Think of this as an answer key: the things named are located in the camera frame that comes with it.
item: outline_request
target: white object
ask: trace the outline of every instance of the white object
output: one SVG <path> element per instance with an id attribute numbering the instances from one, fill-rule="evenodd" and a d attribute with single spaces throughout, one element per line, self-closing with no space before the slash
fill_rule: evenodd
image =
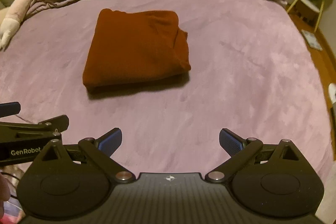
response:
<path id="1" fill-rule="evenodd" d="M 315 35 L 311 32 L 308 32 L 308 31 L 304 31 L 302 30 L 301 31 L 303 36 L 306 38 L 308 44 L 310 47 L 314 48 L 314 49 L 317 49 L 319 51 L 322 51 L 322 47 L 321 45 L 318 43 Z"/>
<path id="2" fill-rule="evenodd" d="M 332 104 L 336 103 L 336 84 L 331 83 L 328 87 L 329 90 L 329 98 Z"/>
<path id="3" fill-rule="evenodd" d="M 310 8 L 311 10 L 313 10 L 315 13 L 319 13 L 320 12 L 320 9 L 314 3 L 312 3 L 310 0 L 301 0 L 301 1 L 308 8 Z"/>
<path id="4" fill-rule="evenodd" d="M 0 25 L 0 49 L 5 48 L 19 30 L 33 0 L 14 0 Z"/>

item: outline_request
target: black clamp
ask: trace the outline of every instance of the black clamp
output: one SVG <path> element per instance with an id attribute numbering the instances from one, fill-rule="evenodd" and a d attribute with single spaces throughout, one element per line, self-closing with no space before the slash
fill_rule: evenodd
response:
<path id="1" fill-rule="evenodd" d="M 323 183 L 291 140 L 263 144 L 224 128 L 219 142 L 231 158 L 209 172 L 207 181 L 225 184 L 243 206 L 269 217 L 293 218 L 316 212 L 324 194 Z"/>
<path id="2" fill-rule="evenodd" d="M 0 104 L 0 118 L 19 114 L 18 102 Z M 0 122 L 0 166 L 33 161 L 53 139 L 62 139 L 69 119 L 61 115 L 38 124 Z"/>
<path id="3" fill-rule="evenodd" d="M 135 180 L 129 170 L 110 159 L 121 142 L 119 128 L 96 140 L 85 138 L 78 145 L 50 141 L 18 185 L 17 196 L 25 212 L 62 220 L 97 208 L 118 183 Z"/>

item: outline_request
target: metal pivot screw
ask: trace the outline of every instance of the metal pivot screw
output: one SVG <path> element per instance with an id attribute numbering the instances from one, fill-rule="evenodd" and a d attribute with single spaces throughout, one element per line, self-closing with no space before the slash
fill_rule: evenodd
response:
<path id="1" fill-rule="evenodd" d="M 54 136 L 59 136 L 61 135 L 59 132 L 58 132 L 58 129 L 56 128 L 55 131 L 52 133 Z"/>
<path id="2" fill-rule="evenodd" d="M 222 172 L 213 171 L 208 174 L 208 177 L 212 180 L 222 180 L 225 175 Z"/>
<path id="3" fill-rule="evenodd" d="M 115 175 L 115 177 L 118 180 L 127 181 L 127 180 L 130 180 L 131 178 L 133 178 L 133 174 L 131 172 L 128 172 L 128 171 L 121 171 L 121 172 L 118 172 Z"/>

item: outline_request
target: wooden floor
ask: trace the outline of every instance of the wooden floor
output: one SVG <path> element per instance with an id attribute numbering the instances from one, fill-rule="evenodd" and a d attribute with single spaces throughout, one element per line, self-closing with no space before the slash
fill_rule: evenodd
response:
<path id="1" fill-rule="evenodd" d="M 290 17 L 299 31 L 307 30 L 312 33 L 314 32 L 314 28 L 308 25 L 307 23 L 305 23 L 303 20 L 301 20 L 297 15 L 290 14 Z M 328 93 L 329 84 L 336 83 L 336 60 L 335 60 L 335 57 L 330 47 L 327 44 L 325 37 L 322 35 L 320 30 L 317 30 L 315 36 L 317 40 L 319 41 L 320 45 L 322 46 L 323 51 L 318 51 L 316 49 L 313 49 L 309 47 L 307 43 L 306 43 L 306 46 L 310 52 L 311 59 L 313 60 L 315 67 L 317 68 L 320 74 L 321 83 L 322 83 L 323 91 L 324 91 L 324 97 L 327 103 L 327 108 L 328 108 L 329 116 L 330 116 L 330 123 L 332 127 L 332 132 L 331 132 L 332 145 L 334 148 L 334 160 L 336 160 L 335 132 L 334 132 L 333 121 L 332 121 L 331 112 L 330 112 L 332 108 L 332 104 L 329 99 L 329 93 Z"/>

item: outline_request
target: plush toy arm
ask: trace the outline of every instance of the plush toy arm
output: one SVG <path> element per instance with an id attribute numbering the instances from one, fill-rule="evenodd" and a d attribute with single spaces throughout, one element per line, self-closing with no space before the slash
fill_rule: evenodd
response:
<path id="1" fill-rule="evenodd" d="M 12 18 L 5 18 L 0 26 L 0 49 L 5 48 L 19 30 L 20 23 Z"/>

